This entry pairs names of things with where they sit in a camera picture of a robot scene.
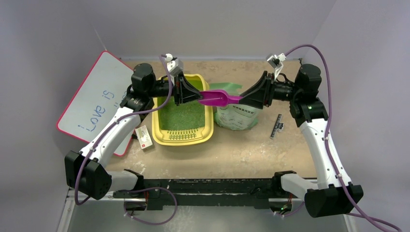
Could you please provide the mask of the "green cat litter bag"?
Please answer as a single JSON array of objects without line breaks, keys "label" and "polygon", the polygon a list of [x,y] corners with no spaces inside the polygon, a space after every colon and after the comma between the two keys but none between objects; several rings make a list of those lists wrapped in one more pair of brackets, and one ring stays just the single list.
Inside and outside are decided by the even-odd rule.
[{"label": "green cat litter bag", "polygon": [[[242,85],[234,83],[213,83],[210,90],[222,89],[228,94],[238,96],[243,92]],[[214,121],[223,128],[243,131],[251,129],[258,123],[258,115],[261,109],[243,105],[229,104],[225,107],[214,108]]]}]

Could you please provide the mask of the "magenta plastic litter scoop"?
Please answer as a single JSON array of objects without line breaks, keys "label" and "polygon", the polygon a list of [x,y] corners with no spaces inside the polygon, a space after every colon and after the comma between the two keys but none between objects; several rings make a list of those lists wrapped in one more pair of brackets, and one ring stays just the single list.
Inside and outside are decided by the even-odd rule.
[{"label": "magenta plastic litter scoop", "polygon": [[241,96],[230,95],[222,89],[201,91],[200,94],[202,98],[198,102],[205,106],[225,107],[229,104],[239,104],[242,99]]}]

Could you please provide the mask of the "yellow litter box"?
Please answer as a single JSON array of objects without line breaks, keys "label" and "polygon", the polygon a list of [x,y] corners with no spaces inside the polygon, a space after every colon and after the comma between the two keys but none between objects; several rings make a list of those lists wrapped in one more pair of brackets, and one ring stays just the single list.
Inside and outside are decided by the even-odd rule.
[{"label": "yellow litter box", "polygon": [[213,109],[197,101],[177,106],[171,98],[152,113],[152,136],[161,145],[186,146],[208,141],[214,132]]}]

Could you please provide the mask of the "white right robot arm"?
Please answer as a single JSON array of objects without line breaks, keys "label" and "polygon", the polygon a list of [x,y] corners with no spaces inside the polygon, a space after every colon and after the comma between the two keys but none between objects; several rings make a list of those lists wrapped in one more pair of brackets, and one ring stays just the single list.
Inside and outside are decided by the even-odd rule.
[{"label": "white right robot arm", "polygon": [[330,116],[318,98],[321,70],[303,64],[294,81],[275,80],[264,71],[261,78],[240,94],[240,104],[262,109],[273,100],[288,101],[290,113],[308,144],[317,174],[317,183],[294,171],[276,172],[271,184],[279,197],[286,193],[302,199],[311,217],[348,214],[363,197],[361,185],[354,185],[344,171],[329,131]]}]

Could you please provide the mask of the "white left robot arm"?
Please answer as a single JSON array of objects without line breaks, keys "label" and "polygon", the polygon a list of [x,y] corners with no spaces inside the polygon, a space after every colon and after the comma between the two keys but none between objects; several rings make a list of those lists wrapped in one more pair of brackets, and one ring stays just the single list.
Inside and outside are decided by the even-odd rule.
[{"label": "white left robot arm", "polygon": [[143,176],[132,171],[109,173],[105,167],[122,141],[149,113],[163,108],[173,98],[177,105],[200,100],[200,91],[190,84],[178,59],[164,62],[166,76],[156,79],[148,63],[134,67],[131,84],[115,115],[104,129],[79,152],[70,151],[64,158],[67,185],[78,194],[101,199],[110,191],[125,191],[137,198],[144,193]]}]

